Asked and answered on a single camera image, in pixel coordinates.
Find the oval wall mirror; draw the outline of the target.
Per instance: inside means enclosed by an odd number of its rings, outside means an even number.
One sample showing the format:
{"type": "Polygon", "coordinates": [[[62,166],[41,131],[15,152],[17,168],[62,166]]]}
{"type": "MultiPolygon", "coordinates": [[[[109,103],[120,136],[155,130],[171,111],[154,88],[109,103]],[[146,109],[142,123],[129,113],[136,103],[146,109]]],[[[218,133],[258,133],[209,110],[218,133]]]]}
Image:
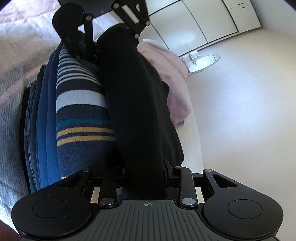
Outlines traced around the oval wall mirror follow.
{"type": "Polygon", "coordinates": [[[202,56],[199,52],[194,51],[181,57],[181,60],[185,62],[188,68],[189,74],[200,72],[220,60],[220,55],[211,54],[202,56]]]}

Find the folded blue jeans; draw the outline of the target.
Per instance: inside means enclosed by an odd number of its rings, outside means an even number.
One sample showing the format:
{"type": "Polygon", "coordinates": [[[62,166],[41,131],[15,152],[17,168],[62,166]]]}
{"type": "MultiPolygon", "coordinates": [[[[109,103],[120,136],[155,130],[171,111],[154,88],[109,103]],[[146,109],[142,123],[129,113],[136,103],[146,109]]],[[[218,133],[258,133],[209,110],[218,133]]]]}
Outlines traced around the folded blue jeans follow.
{"type": "Polygon", "coordinates": [[[28,175],[29,190],[36,192],[48,185],[47,157],[46,157],[46,103],[43,102],[45,92],[42,90],[43,80],[46,79],[47,66],[41,66],[34,81],[25,89],[23,101],[26,105],[23,147],[28,175]]]}

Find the blue folded sweater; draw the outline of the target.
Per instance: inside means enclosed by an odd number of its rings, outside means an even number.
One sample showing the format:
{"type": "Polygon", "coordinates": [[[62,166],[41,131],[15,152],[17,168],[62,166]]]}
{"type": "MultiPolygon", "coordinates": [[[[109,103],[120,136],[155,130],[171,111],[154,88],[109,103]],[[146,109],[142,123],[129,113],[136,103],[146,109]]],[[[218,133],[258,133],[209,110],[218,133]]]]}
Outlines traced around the blue folded sweater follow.
{"type": "Polygon", "coordinates": [[[40,187],[61,179],[56,144],[56,82],[60,51],[63,44],[51,54],[45,67],[37,112],[36,145],[40,187]]]}

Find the white wardrobe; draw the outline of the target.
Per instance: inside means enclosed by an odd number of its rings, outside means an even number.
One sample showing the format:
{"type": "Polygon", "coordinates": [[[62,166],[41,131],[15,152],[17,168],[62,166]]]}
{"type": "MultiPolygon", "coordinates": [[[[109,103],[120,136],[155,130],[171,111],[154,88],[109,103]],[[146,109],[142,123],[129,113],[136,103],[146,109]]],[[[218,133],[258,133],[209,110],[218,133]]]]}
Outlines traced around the white wardrobe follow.
{"type": "Polygon", "coordinates": [[[251,1],[147,1],[150,25],[140,39],[151,39],[182,56],[235,34],[260,28],[251,1]]]}

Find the lilac folded sheet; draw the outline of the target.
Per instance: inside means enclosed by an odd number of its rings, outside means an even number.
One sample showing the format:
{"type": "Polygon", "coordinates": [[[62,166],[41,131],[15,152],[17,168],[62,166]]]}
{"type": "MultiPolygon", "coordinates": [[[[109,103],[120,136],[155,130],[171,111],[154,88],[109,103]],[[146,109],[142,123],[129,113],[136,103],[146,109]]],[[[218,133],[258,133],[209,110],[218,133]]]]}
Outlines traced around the lilac folded sheet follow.
{"type": "Polygon", "coordinates": [[[143,39],[137,46],[169,87],[167,104],[174,125],[184,121],[192,112],[187,87],[188,68],[179,56],[150,39],[143,39]]]}

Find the black zip jacket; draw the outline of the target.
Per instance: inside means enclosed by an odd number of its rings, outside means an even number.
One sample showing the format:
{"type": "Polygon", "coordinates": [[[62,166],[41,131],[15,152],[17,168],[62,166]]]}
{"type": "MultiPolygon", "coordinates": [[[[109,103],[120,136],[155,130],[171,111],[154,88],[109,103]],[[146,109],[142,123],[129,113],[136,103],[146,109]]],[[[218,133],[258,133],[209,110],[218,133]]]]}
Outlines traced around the black zip jacket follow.
{"type": "Polygon", "coordinates": [[[95,49],[123,190],[131,198],[166,199],[169,168],[184,161],[167,105],[169,87],[138,52],[125,24],[106,30],[95,49]]]}

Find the striped navy sweater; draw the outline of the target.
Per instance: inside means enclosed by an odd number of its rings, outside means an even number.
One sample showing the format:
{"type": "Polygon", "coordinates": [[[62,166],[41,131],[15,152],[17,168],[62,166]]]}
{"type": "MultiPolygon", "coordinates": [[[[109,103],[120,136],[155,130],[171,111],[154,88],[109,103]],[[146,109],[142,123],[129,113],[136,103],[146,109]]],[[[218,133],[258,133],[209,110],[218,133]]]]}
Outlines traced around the striped navy sweater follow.
{"type": "Polygon", "coordinates": [[[61,177],[103,164],[116,147],[98,69],[66,46],[57,67],[56,140],[61,177]]]}

